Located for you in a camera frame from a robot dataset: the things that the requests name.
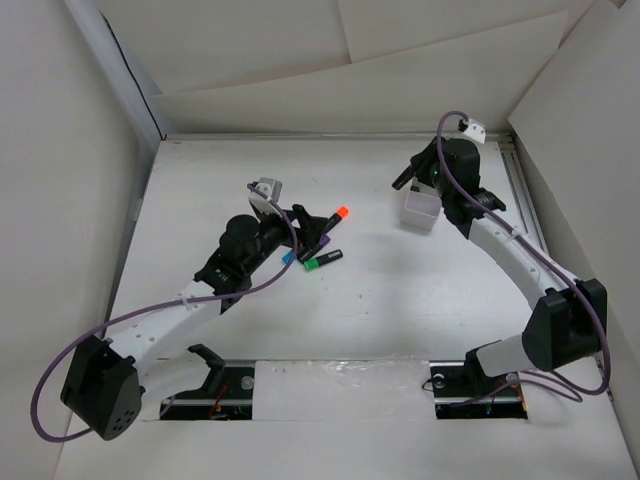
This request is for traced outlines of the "orange highlighter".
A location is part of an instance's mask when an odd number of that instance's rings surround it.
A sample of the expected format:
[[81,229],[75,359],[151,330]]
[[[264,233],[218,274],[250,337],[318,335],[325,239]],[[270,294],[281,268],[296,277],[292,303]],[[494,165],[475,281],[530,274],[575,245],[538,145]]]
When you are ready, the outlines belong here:
[[335,228],[342,220],[349,215],[349,209],[346,206],[340,207],[333,215],[329,217],[329,220],[323,230],[323,234],[327,235],[333,228]]

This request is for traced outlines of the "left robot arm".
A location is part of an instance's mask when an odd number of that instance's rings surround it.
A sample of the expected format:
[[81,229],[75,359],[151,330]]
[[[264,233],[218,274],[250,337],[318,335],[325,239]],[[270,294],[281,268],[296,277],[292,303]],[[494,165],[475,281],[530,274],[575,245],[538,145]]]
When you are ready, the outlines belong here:
[[184,340],[255,291],[252,275],[278,248],[305,253],[331,228],[299,204],[280,210],[254,200],[251,207],[252,214],[227,222],[218,248],[177,300],[135,313],[134,325],[109,338],[91,333],[74,347],[61,400],[90,431],[113,440],[150,403],[183,391],[216,394],[224,360]]

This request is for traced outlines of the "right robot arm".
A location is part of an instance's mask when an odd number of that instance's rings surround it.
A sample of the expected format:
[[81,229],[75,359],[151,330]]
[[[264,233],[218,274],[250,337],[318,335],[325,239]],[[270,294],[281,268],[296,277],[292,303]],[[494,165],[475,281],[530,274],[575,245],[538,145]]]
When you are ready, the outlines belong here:
[[[411,157],[394,180],[399,190],[411,181],[433,188],[447,220],[489,255],[527,300],[531,316],[522,333],[477,347],[466,354],[462,381],[478,402],[498,393],[499,378],[517,385],[519,374],[538,385],[564,387],[564,396],[580,401],[605,392],[611,379],[606,339],[607,291],[596,279],[581,280],[560,267],[502,216],[506,206],[480,185],[480,154],[461,138],[434,137]],[[603,356],[601,384],[580,387],[559,368],[597,353]]]

